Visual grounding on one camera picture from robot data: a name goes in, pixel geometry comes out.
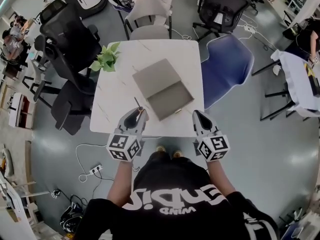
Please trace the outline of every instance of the shoe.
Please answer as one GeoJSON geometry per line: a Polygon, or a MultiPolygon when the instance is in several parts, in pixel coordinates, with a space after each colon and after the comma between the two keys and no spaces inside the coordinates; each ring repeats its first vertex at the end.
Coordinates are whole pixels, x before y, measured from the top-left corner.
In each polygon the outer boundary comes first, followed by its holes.
{"type": "Polygon", "coordinates": [[[173,153],[173,158],[182,158],[184,155],[182,154],[181,150],[177,150],[173,153]]]}
{"type": "Polygon", "coordinates": [[[157,152],[166,152],[166,149],[165,149],[164,146],[157,146],[155,151],[157,151],[157,152]]]}

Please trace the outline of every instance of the hand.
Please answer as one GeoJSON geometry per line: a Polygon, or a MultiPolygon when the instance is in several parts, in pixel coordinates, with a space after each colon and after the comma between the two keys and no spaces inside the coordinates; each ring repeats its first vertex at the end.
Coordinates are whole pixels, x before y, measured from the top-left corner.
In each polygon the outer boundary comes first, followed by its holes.
{"type": "Polygon", "coordinates": [[[316,58],[316,55],[315,55],[315,54],[310,54],[309,60],[310,60],[311,62],[314,62],[314,61],[315,61],[315,58],[316,58]]]}

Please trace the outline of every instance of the white marble table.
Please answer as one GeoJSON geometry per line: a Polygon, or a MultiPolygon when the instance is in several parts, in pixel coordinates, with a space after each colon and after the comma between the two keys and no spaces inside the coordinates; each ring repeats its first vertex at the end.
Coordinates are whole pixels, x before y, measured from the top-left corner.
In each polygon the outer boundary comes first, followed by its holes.
{"type": "Polygon", "coordinates": [[[113,133],[119,119],[137,107],[136,97],[149,115],[144,136],[196,136],[192,113],[194,110],[204,111],[198,43],[172,39],[122,41],[118,51],[121,54],[115,64],[116,71],[100,72],[91,114],[91,131],[113,133]],[[181,112],[159,121],[132,75],[162,59],[171,63],[194,100],[183,107],[181,112]]]}

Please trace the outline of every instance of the chair backrest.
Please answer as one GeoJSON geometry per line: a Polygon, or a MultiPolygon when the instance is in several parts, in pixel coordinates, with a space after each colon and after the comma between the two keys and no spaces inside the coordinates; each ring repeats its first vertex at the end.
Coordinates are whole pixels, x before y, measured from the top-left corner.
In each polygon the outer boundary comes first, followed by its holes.
{"type": "Polygon", "coordinates": [[[234,35],[229,34],[210,41],[207,49],[209,58],[201,63],[202,71],[214,72],[230,87],[242,85],[246,81],[255,57],[234,35]]]}
{"type": "Polygon", "coordinates": [[[41,12],[40,16],[45,21],[40,27],[40,32],[54,40],[63,53],[89,45],[88,41],[94,40],[94,37],[82,23],[75,6],[63,6],[61,2],[56,1],[59,0],[55,0],[41,12]]]}
{"type": "Polygon", "coordinates": [[[168,18],[168,12],[164,8],[161,0],[137,0],[132,11],[125,19],[133,22],[139,18],[152,15],[168,18]]]}
{"type": "Polygon", "coordinates": [[[52,43],[47,43],[44,35],[39,35],[35,39],[34,46],[38,51],[43,51],[43,55],[50,60],[55,71],[61,78],[72,82],[78,90],[84,94],[91,95],[95,92],[93,81],[77,73],[57,46],[52,43]]]}
{"type": "Polygon", "coordinates": [[[232,32],[250,4],[250,0],[204,0],[199,17],[220,33],[232,32]]]}

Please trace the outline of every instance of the black office chair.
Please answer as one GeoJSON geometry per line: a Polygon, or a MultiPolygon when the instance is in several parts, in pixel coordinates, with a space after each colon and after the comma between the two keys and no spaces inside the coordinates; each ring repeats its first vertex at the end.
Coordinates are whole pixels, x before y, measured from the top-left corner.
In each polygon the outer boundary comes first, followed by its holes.
{"type": "Polygon", "coordinates": [[[95,96],[79,91],[71,81],[67,81],[62,89],[46,86],[46,84],[48,84],[46,81],[32,84],[30,90],[34,94],[33,100],[36,102],[39,99],[51,109],[51,115],[56,120],[55,128],[58,130],[64,128],[69,134],[75,135],[85,117],[91,116],[95,96]],[[53,105],[40,97],[43,93],[57,94],[53,105]]]}
{"type": "Polygon", "coordinates": [[[199,17],[203,23],[193,23],[193,28],[197,26],[208,31],[200,36],[197,41],[213,33],[220,37],[219,33],[231,34],[236,28],[243,11],[251,4],[250,0],[204,0],[199,12],[199,17]]]}
{"type": "Polygon", "coordinates": [[[38,51],[43,51],[43,55],[50,60],[57,74],[64,79],[69,80],[83,94],[94,95],[96,83],[84,75],[78,73],[78,70],[71,65],[65,55],[56,45],[48,43],[48,38],[39,35],[34,42],[34,47],[38,51]]]}
{"type": "Polygon", "coordinates": [[[89,67],[102,50],[97,27],[85,27],[73,4],[53,1],[40,13],[40,21],[40,32],[52,40],[77,72],[89,67]]]}

